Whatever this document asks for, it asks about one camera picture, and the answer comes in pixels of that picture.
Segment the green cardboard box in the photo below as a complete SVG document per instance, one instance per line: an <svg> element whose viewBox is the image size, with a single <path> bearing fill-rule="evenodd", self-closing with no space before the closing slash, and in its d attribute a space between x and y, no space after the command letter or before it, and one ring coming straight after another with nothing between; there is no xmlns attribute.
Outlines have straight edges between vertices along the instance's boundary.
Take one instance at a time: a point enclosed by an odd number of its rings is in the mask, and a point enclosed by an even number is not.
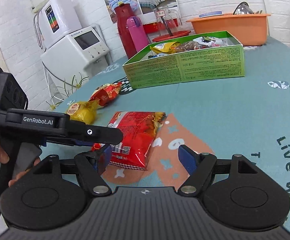
<svg viewBox="0 0 290 240"><path fill-rule="evenodd" d="M221 38L229 46L185 51L147 59L149 55L155 55L150 47L162 42L150 44L123 65L132 88L245 76L243 45L226 31L195 34L164 42L184 43L201 36Z"/></svg>

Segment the black screen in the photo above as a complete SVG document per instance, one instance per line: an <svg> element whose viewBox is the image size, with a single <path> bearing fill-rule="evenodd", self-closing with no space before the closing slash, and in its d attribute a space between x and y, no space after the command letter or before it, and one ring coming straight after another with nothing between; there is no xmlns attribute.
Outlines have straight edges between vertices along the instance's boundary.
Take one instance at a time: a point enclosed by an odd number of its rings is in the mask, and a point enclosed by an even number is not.
<svg viewBox="0 0 290 240"><path fill-rule="evenodd" d="M78 45L82 48L82 50L87 49L88 47L99 42L98 38L92 31L77 36L75 38L75 41L77 41Z"/></svg>

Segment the qr code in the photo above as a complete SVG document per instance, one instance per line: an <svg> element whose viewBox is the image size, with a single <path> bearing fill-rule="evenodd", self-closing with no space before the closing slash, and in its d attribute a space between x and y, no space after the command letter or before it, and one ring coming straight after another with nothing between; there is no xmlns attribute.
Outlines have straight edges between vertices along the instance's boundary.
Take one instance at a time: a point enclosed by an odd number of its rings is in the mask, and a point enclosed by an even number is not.
<svg viewBox="0 0 290 240"><path fill-rule="evenodd" d="M129 151L130 151L130 147L129 146L123 146L123 149L122 149L121 153L129 154Z"/></svg>

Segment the red snack bag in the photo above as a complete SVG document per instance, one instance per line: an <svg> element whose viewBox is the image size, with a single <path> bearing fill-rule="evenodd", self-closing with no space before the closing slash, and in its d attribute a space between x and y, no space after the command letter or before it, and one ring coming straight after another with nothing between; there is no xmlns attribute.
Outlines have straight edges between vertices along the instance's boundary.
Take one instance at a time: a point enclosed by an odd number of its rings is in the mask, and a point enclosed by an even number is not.
<svg viewBox="0 0 290 240"><path fill-rule="evenodd" d="M164 112L116 112L108 127L119 128L124 138L120 144L112 145L109 164L125 169L146 170L147 153L164 116ZM100 147L101 144L94 144L92 149Z"/></svg>
<svg viewBox="0 0 290 240"><path fill-rule="evenodd" d="M104 107L107 105L110 101L114 100L121 89L121 82L118 82L117 84L105 84L102 85L94 91L94 93L91 95L91 98L89 101L93 101L96 99L99 99L99 106Z"/></svg>

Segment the camera lens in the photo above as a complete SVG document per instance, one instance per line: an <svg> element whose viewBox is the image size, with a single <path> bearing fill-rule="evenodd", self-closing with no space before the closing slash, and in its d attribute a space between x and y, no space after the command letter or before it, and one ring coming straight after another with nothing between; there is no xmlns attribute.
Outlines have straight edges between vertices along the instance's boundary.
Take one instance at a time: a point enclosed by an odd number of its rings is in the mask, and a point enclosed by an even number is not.
<svg viewBox="0 0 290 240"><path fill-rule="evenodd" d="M13 93L13 100L16 103L18 101L19 98L19 90L18 88L15 88L14 93Z"/></svg>
<svg viewBox="0 0 290 240"><path fill-rule="evenodd" d="M19 105L21 107L23 107L24 106L24 103L25 103L25 98L24 97L21 97L20 100L19 100Z"/></svg>
<svg viewBox="0 0 290 240"><path fill-rule="evenodd" d="M7 92L10 93L12 88L13 88L13 83L9 81L7 84Z"/></svg>

